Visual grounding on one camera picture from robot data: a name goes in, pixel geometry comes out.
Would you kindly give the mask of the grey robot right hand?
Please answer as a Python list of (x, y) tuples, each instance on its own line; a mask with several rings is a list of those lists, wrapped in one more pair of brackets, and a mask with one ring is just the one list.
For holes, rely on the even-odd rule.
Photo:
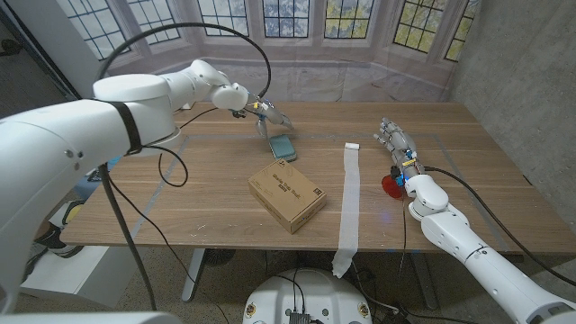
[(392, 161), (405, 180), (425, 173), (414, 140), (395, 122), (382, 118), (379, 132), (373, 136), (391, 152)]

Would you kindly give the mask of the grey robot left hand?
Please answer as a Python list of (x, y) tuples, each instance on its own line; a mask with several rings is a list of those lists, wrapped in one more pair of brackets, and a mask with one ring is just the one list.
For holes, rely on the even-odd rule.
[(278, 110), (274, 104), (267, 99), (262, 99), (256, 96), (255, 101), (253, 103), (248, 103), (244, 107), (244, 110), (257, 116), (256, 131), (263, 139), (268, 138), (266, 122), (284, 126), (289, 130), (293, 129), (289, 117)]

